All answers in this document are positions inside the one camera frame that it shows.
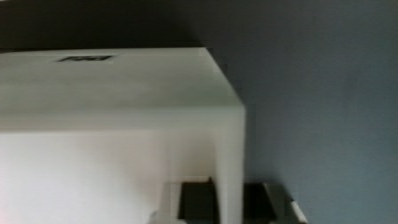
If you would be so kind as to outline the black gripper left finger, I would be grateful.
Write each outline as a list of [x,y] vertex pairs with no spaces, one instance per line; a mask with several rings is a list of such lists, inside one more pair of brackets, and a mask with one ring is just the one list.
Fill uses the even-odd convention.
[[181,184],[177,219],[186,224],[218,224],[218,200],[211,179]]

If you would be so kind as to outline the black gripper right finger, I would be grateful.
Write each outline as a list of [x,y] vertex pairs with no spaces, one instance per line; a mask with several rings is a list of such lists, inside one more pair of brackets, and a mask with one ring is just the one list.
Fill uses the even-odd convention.
[[278,184],[243,185],[243,224],[309,224],[298,203]]

